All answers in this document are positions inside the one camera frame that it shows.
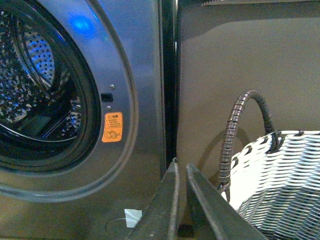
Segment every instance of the basket handle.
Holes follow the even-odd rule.
[[[229,202],[230,200],[230,193],[227,192],[229,185],[230,185],[230,174],[231,174],[231,162],[232,162],[232,155],[235,145],[235,139],[238,131],[238,124],[241,113],[245,109],[245,105],[248,100],[254,99],[258,104],[263,118],[265,134],[274,133],[275,134],[275,146],[278,145],[278,134],[274,127],[273,121],[269,114],[268,107],[265,102],[265,98],[261,95],[261,93],[257,90],[249,90],[243,92],[236,102],[233,105],[232,111],[230,113],[223,143],[222,143],[222,150],[220,154],[220,164],[219,164],[219,171],[218,171],[218,182],[219,182],[219,190],[220,192],[226,192],[226,197]]]

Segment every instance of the gray metal panel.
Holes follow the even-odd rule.
[[[229,113],[247,89],[262,92],[279,130],[319,130],[319,1],[191,5],[179,17],[181,169],[193,162],[215,181]],[[249,102],[234,153],[263,126]]]
[[[76,168],[49,177],[0,172],[1,183],[25,189],[27,194],[30,190],[52,191],[44,192],[50,196],[48,200],[36,192],[29,194],[32,201],[57,202],[90,194],[60,203],[32,203],[0,196],[5,209],[0,213],[0,237],[116,238],[106,233],[105,224],[123,218],[124,209],[144,209],[165,166],[158,2],[100,1],[106,16],[97,10],[101,7],[97,1],[38,2],[54,15],[77,44],[98,92],[108,93],[110,84],[115,85],[114,102],[101,102],[99,139],[92,153]],[[92,34],[85,34],[72,24],[71,20],[79,16],[90,21]],[[125,127],[120,142],[101,141],[103,119],[110,112],[107,105],[112,112],[123,113]],[[60,199],[54,195],[84,186],[90,187],[82,195]],[[125,233],[126,226],[121,227],[115,231]]]

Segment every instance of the washing machine side panel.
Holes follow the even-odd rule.
[[[98,2],[124,46],[137,89],[139,132],[136,147],[157,153],[158,163],[165,165],[159,3],[157,0],[98,0]]]

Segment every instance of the woven plastic strands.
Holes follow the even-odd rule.
[[[319,240],[320,133],[281,137],[278,152],[269,134],[233,156],[230,204],[269,239]]]

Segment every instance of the blue light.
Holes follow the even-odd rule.
[[[70,24],[73,29],[81,35],[91,36],[94,33],[94,25],[92,22],[85,16],[78,15],[72,16],[69,19]]]

